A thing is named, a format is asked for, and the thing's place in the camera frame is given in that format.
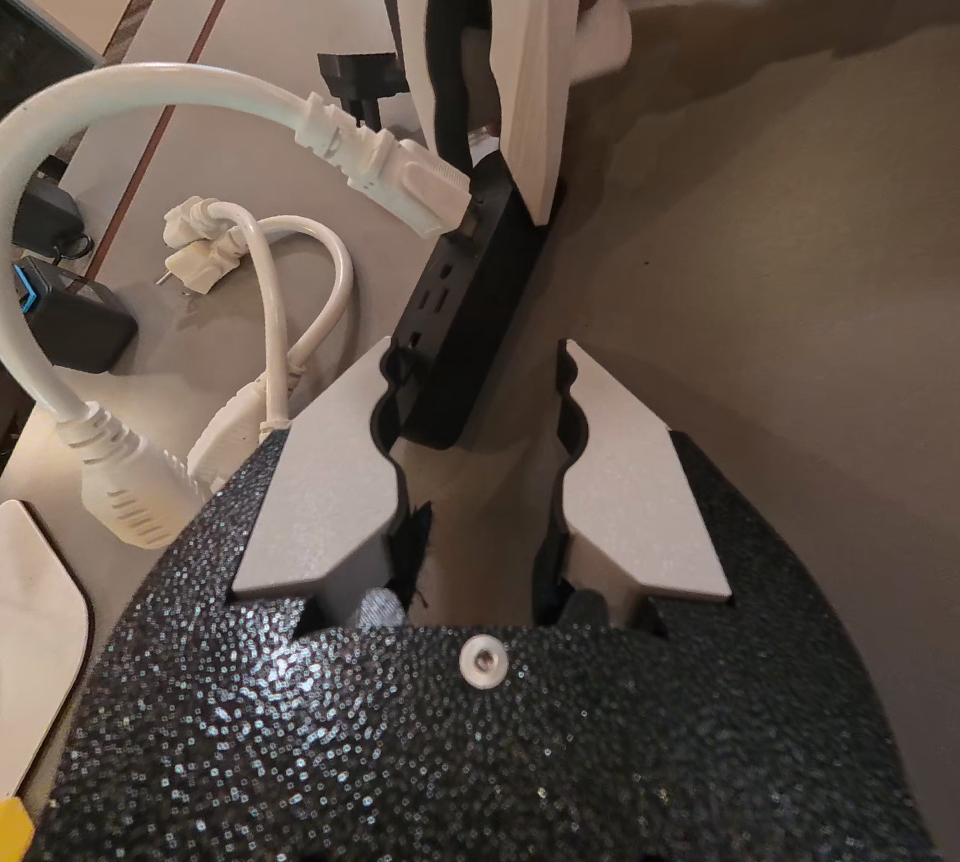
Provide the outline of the black power adapter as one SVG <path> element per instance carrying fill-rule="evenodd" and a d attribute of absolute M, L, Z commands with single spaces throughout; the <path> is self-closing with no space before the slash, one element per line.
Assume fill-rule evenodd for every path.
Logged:
<path fill-rule="evenodd" d="M 54 264 L 82 259 L 94 249 L 76 201 L 43 175 L 32 177 L 21 197 L 11 240 Z"/>

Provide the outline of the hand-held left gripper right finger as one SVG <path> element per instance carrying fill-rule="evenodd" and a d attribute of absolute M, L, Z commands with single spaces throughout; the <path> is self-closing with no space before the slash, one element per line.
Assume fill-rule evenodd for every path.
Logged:
<path fill-rule="evenodd" d="M 670 427 L 574 340 L 558 343 L 558 439 L 566 457 L 534 557 L 533 620 L 584 605 L 634 628 L 650 599 L 732 598 Z"/>

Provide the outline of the white lamp base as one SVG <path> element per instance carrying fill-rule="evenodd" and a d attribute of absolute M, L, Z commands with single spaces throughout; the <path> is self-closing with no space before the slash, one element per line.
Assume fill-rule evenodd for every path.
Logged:
<path fill-rule="evenodd" d="M 18 500 L 1 505 L 1 798 L 16 795 L 81 673 L 87 600 Z"/>

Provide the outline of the black desk clamp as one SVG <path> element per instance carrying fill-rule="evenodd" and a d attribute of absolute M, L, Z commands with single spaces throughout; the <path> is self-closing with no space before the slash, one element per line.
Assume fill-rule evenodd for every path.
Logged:
<path fill-rule="evenodd" d="M 379 101 L 409 92 L 402 65 L 393 52 L 319 52 L 317 59 L 330 95 L 357 124 L 374 133 L 382 130 Z"/>

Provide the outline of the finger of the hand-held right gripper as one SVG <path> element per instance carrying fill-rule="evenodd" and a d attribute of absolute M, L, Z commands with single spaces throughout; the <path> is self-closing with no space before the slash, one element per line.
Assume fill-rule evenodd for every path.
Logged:
<path fill-rule="evenodd" d="M 580 0 L 489 0 L 500 153 L 536 226 L 558 184 Z"/>
<path fill-rule="evenodd" d="M 465 32 L 489 22 L 489 0 L 396 0 L 405 79 L 427 148 L 473 170 Z"/>

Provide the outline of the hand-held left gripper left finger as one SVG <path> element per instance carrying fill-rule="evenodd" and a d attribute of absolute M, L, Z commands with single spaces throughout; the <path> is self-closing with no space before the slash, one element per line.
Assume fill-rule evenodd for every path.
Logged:
<path fill-rule="evenodd" d="M 387 538 L 407 494 L 374 429 L 392 349 L 378 340 L 294 418 L 232 583 L 238 601 L 305 597 L 339 625 L 392 577 Z"/>

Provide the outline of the black power strip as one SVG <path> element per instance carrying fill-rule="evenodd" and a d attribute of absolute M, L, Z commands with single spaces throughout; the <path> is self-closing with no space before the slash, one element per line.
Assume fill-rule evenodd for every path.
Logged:
<path fill-rule="evenodd" d="M 548 233 L 500 151 L 474 167 L 471 194 L 465 224 L 438 238 L 392 334 L 399 435 L 436 450 L 462 436 Z"/>

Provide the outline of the black battery pack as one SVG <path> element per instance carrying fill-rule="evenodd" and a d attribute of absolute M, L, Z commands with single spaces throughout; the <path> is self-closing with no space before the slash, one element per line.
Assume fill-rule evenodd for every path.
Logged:
<path fill-rule="evenodd" d="M 57 367 L 109 372 L 138 335 L 138 322 L 102 284 L 34 256 L 12 264 L 21 313 Z"/>

